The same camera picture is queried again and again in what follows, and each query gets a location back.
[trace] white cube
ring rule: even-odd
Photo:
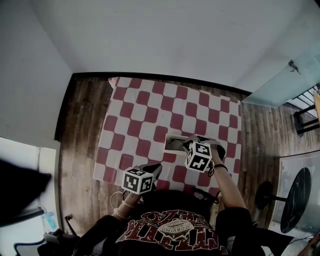
[[[128,168],[122,176],[121,187],[134,194],[141,195],[152,189],[154,175],[136,168]]]
[[[187,169],[204,173],[211,159],[211,148],[208,143],[193,142],[184,165]]]

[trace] person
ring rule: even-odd
[[[254,228],[240,191],[211,145],[217,165],[224,210],[210,226],[210,211],[195,196],[176,190],[155,190],[141,196],[130,193],[114,214],[106,215],[75,246],[73,256],[102,255],[227,255],[228,238],[234,237],[232,255],[265,255],[260,245],[267,241],[274,255],[280,255],[291,239],[265,234]]]

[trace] floor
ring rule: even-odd
[[[201,85],[164,81],[243,100],[244,95]],[[108,109],[112,88],[107,78],[78,78],[69,91],[67,106],[61,109],[60,129],[60,205],[62,216],[72,215],[71,225],[84,234],[102,216],[111,214],[111,195],[119,187],[93,180],[100,132]],[[267,228],[273,207],[256,212],[255,193],[263,181],[271,181],[276,193],[279,157],[320,149],[320,129],[296,134],[292,114],[296,108],[251,104],[241,105],[242,150],[238,188],[259,227]],[[305,120],[311,118],[306,114]],[[115,195],[113,204],[122,199]]]

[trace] white wall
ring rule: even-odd
[[[14,165],[38,169],[39,148],[26,145],[0,137],[0,159]],[[34,200],[27,208],[34,209],[39,206]],[[43,239],[44,229],[40,216],[17,223],[0,227],[0,254],[2,256],[17,255],[14,250],[15,243],[34,243]]]
[[[39,172],[52,175],[52,179],[39,198],[40,206],[46,212],[43,215],[43,230],[46,233],[54,232],[58,228],[63,230],[59,202],[59,158],[57,156],[59,152],[46,147],[40,148],[39,152]]]
[[[16,243],[35,243],[44,238],[40,216],[0,228],[0,254],[16,256]]]
[[[27,0],[0,1],[0,33],[0,136],[52,142],[72,71]]]
[[[305,5],[315,5],[314,0],[30,2],[74,72],[174,75],[249,91],[274,76],[272,70],[263,79],[250,81],[250,86],[246,84],[271,49],[275,48],[274,58],[285,59],[277,69],[288,62],[278,42],[285,41],[283,36]],[[294,40],[286,42],[296,44]],[[297,44],[307,46],[300,41]],[[259,68],[269,68],[269,64],[262,63]]]
[[[320,41],[320,7],[307,0],[304,8],[285,33],[271,45],[235,86],[253,92],[279,73],[290,60]]]

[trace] bracelet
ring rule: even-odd
[[[116,192],[114,192],[114,193],[111,195],[111,197],[110,197],[110,204],[111,204],[111,206],[112,206],[113,209],[114,209],[115,207],[114,207],[113,204],[112,204],[112,198],[113,198],[114,195],[117,194],[117,193],[120,193],[120,194],[122,195],[122,199],[123,199],[123,200],[125,199],[124,192],[121,192],[121,191],[116,191]]]
[[[128,207],[129,207],[129,208],[131,208],[131,209],[136,208],[136,207],[134,207],[134,206],[132,206],[132,205],[130,205],[130,204],[128,204],[128,203],[126,203],[126,202],[125,202],[125,200],[122,200],[122,203],[123,203],[125,206],[128,206]]]
[[[124,217],[124,216],[122,216],[119,212],[118,212],[118,208],[114,208],[113,209],[113,212],[114,212],[114,214],[116,214],[119,218],[121,218],[121,219],[124,219],[124,220],[128,220],[128,219],[130,219],[130,216],[129,217]]]
[[[222,164],[222,163],[217,163],[217,164],[215,164],[213,168],[216,168],[216,167],[223,167],[224,169],[226,169],[227,172],[229,172],[229,171],[228,171],[228,168],[227,168],[224,164]]]

